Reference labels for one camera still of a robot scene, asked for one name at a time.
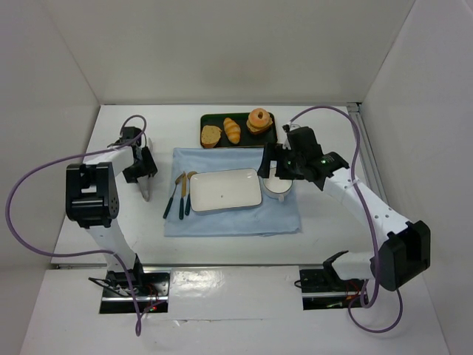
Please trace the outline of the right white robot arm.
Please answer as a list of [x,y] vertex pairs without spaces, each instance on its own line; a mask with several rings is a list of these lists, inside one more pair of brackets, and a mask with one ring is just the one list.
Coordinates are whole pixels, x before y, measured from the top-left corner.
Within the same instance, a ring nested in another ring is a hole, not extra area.
[[275,163],[278,178],[314,183],[366,226],[374,243],[372,252],[339,252],[325,261],[325,268],[340,280],[375,280],[388,291],[428,269],[431,231],[425,222],[412,222],[389,207],[338,153],[323,153],[311,128],[285,129],[284,144],[265,144],[258,175],[268,178]]

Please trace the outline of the striped bread roll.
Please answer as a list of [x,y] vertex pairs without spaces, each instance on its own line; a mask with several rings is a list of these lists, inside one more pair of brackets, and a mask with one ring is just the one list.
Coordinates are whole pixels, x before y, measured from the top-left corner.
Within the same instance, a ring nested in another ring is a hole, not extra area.
[[231,118],[225,118],[223,121],[224,131],[230,143],[237,145],[241,138],[240,126]]

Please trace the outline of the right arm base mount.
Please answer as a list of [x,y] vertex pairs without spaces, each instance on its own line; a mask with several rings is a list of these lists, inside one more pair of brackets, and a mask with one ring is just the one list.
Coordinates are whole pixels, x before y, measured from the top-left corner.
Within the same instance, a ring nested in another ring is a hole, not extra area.
[[294,286],[302,293],[304,311],[360,308],[363,280],[335,280],[326,276],[322,268],[301,268]]

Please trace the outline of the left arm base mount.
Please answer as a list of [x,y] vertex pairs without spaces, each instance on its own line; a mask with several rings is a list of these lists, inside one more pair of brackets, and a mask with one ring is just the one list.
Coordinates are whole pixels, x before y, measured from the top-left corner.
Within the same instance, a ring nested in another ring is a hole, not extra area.
[[[150,314],[167,313],[169,306],[169,290],[171,269],[145,266],[141,284],[133,282],[134,292],[140,312],[150,308]],[[89,277],[88,281],[99,286],[101,291],[100,314],[132,314],[135,307],[128,283],[112,281],[110,275],[102,278]]]

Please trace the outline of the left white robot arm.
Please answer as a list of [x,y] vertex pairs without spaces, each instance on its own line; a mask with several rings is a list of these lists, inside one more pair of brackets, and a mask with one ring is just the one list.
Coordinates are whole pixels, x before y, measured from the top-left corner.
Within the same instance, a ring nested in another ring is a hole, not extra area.
[[120,201],[116,177],[137,185],[149,201],[150,180],[157,174],[151,142],[142,129],[126,126],[120,137],[103,153],[86,163],[70,164],[66,170],[67,217],[85,229],[100,249],[106,251],[106,279],[113,286],[143,285],[144,271],[118,224]]

